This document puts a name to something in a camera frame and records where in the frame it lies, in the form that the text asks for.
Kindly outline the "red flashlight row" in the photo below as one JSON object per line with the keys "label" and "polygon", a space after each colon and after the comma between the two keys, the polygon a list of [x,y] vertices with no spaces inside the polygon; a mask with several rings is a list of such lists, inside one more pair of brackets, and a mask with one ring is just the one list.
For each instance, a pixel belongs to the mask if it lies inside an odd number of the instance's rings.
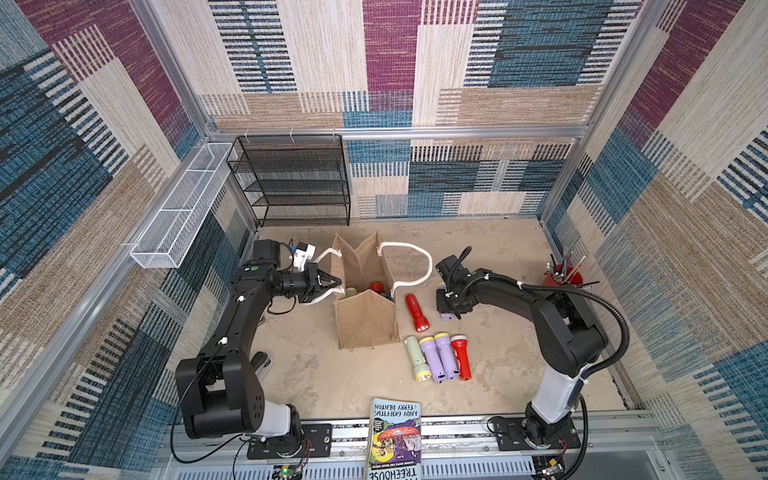
{"label": "red flashlight row", "polygon": [[454,335],[451,337],[451,345],[456,356],[460,379],[469,381],[472,379],[471,366],[468,355],[468,339],[465,335]]}

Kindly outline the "brown jute tote bag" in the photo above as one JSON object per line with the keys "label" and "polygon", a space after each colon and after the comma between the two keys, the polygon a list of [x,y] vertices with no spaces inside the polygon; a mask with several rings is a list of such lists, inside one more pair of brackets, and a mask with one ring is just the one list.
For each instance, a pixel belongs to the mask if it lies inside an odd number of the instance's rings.
{"label": "brown jute tote bag", "polygon": [[[426,258],[424,274],[415,280],[397,280],[388,263],[388,248],[405,248],[423,255]],[[336,235],[332,246],[323,251],[317,260],[321,261],[327,255],[331,257],[331,275],[340,278],[342,285],[319,299],[334,299],[338,347],[353,350],[399,342],[397,291],[418,286],[429,279],[434,269],[431,254],[411,243],[383,241],[374,233],[357,247]],[[370,289],[374,281],[384,285],[382,294]],[[349,287],[356,288],[358,294],[346,298],[345,289]]]}

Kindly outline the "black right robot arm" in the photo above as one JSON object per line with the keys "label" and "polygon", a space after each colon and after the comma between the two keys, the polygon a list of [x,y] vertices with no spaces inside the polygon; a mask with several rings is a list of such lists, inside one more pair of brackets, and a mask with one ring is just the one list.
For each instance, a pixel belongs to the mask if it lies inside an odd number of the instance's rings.
{"label": "black right robot arm", "polygon": [[520,431],[532,448],[547,448],[571,428],[570,418],[586,379],[608,341],[584,297],[531,285],[488,269],[470,271],[451,255],[436,266],[444,285],[437,308],[456,317],[478,304],[529,320],[546,363],[541,384],[528,403]]}

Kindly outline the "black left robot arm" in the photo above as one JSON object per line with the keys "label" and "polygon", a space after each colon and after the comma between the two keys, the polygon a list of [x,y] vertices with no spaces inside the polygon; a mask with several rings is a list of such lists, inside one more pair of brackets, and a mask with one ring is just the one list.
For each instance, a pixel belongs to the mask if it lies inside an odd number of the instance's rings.
{"label": "black left robot arm", "polygon": [[180,415],[191,439],[255,434],[273,449],[290,451],[305,442],[297,409],[266,400],[251,356],[253,340],[276,297],[309,305],[344,289],[340,278],[315,262],[301,271],[283,268],[284,246],[274,240],[254,242],[251,257],[230,281],[228,303],[212,338],[176,368]]}

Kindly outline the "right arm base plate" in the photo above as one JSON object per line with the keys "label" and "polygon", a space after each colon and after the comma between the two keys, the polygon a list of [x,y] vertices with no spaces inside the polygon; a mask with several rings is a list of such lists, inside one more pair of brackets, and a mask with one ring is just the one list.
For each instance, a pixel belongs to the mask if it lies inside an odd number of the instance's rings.
{"label": "right arm base plate", "polygon": [[495,437],[500,451],[578,449],[582,440],[571,415],[554,424],[533,417],[492,416],[486,427]]}

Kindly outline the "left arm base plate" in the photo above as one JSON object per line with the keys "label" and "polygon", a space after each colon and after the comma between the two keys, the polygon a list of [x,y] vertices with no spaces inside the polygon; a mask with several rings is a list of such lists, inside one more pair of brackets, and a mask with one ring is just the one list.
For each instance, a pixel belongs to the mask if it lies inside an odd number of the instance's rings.
{"label": "left arm base plate", "polygon": [[330,423],[302,423],[287,435],[255,439],[249,443],[246,457],[249,460],[300,460],[327,458],[330,456],[333,426]]}

